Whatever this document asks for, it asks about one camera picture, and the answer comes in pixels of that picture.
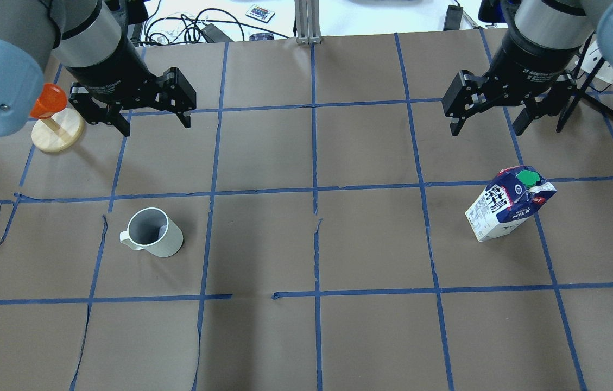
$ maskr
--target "metal bracket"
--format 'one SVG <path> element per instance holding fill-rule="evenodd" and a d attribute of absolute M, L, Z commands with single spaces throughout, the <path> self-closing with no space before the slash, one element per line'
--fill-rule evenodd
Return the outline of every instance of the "metal bracket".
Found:
<path fill-rule="evenodd" d="M 321 26 L 318 22 L 318 0 L 294 0 L 296 42 L 300 45 L 321 43 Z"/>

